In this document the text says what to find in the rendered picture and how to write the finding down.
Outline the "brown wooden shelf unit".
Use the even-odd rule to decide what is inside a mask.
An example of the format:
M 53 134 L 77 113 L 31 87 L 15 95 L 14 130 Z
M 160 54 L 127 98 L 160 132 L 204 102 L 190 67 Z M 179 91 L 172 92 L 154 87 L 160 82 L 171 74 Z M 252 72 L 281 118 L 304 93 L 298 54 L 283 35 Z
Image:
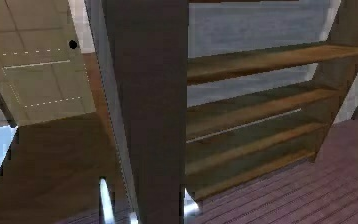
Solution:
M 140 224 L 182 224 L 183 198 L 213 196 L 314 156 L 358 72 L 358 0 L 341 0 L 323 41 L 190 57 L 195 10 L 292 0 L 103 0 L 119 113 L 112 121 L 127 152 Z M 190 86 L 301 65 L 306 82 L 187 106 Z

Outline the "pale panelled room door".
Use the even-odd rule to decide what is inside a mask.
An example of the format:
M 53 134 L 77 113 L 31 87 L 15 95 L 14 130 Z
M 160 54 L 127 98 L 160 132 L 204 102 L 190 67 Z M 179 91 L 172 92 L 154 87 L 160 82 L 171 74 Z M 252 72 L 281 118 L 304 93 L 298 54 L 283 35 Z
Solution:
M 18 125 L 93 112 L 93 51 L 84 0 L 0 0 L 0 93 Z

